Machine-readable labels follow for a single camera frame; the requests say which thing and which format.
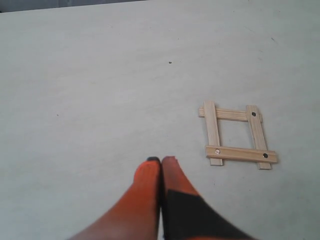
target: white table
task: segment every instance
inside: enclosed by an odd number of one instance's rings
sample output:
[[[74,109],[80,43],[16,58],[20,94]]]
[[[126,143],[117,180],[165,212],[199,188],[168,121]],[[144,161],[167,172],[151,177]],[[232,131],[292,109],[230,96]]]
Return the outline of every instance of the white table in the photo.
[[[1,239],[70,237],[154,155],[175,155],[247,233],[319,239],[319,7],[151,0],[1,13]],[[210,166],[204,100],[257,105],[280,163]],[[219,124],[224,146],[253,147],[247,123]]]

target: square wooden frame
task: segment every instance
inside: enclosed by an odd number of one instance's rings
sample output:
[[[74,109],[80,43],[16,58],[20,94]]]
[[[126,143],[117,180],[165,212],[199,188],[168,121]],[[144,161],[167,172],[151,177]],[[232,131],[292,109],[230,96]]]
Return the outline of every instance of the square wooden frame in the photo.
[[[208,145],[205,146],[206,157],[213,166],[223,166],[223,160],[256,162],[258,169],[270,170],[271,164],[278,162],[277,154],[268,151],[262,127],[262,116],[256,105],[247,105],[246,111],[216,108],[213,101],[205,101],[199,107],[198,116],[205,118],[208,133]],[[248,122],[255,149],[220,146],[217,120]]]

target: wooden stick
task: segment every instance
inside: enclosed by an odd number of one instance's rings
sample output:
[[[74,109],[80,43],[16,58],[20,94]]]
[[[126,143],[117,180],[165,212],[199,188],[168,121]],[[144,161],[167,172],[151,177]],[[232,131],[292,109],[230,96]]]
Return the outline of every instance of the wooden stick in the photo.
[[[247,112],[246,111],[237,111],[224,108],[216,108],[216,118],[219,120],[229,120],[237,122],[248,122]],[[198,116],[200,118],[205,117],[205,110],[201,106],[198,109]]]
[[[222,158],[238,161],[248,161],[255,163],[277,163],[277,155],[275,151],[238,148],[228,146],[205,146],[207,158]]]
[[[215,103],[213,101],[205,101],[203,103],[203,109],[205,115],[206,129],[208,132],[209,145],[220,146]],[[210,159],[210,164],[214,166],[224,165],[222,158]]]
[[[246,115],[248,118],[251,135],[253,139],[253,145],[255,149],[267,150],[267,145],[265,141],[264,131],[259,121],[259,110],[255,105],[246,106]],[[262,161],[258,163],[258,169],[270,170],[272,169],[270,163],[263,163]]]

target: wooden slat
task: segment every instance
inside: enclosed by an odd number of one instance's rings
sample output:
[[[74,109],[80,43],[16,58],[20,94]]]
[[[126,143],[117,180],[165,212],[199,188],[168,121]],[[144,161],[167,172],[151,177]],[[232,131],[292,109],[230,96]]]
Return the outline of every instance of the wooden slat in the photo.
[[[251,130],[254,148],[258,150],[267,150],[264,131],[261,122],[259,121],[260,114],[258,107],[255,105],[247,105],[246,115]],[[263,170],[272,169],[271,164],[265,162],[259,162],[258,168]]]
[[[204,109],[209,145],[220,146],[215,103],[213,101],[205,101],[203,103],[203,109]],[[212,158],[210,159],[210,164],[214,166],[224,165],[222,158],[219,158],[219,159]]]
[[[248,161],[255,163],[272,163],[278,162],[275,151],[228,147],[228,146],[205,146],[207,158],[222,158],[238,161]]]
[[[229,120],[237,122],[248,122],[247,112],[246,111],[237,111],[224,108],[216,108],[216,118],[219,120]],[[201,106],[198,109],[198,116],[200,118],[205,117],[205,110]]]

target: wooden frame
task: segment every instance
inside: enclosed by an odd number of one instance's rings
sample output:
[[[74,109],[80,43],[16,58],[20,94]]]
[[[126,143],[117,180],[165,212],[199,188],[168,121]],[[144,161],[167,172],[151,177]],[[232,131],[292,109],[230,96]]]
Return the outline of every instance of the wooden frame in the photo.
[[[247,105],[246,111],[216,108],[213,101],[205,101],[199,107],[198,116],[205,118],[208,143],[205,146],[206,157],[213,166],[223,166],[223,160],[255,162],[258,169],[270,170],[271,164],[278,162],[275,151],[268,151],[262,128],[262,116],[258,107]],[[220,146],[217,120],[248,122],[255,149]]]

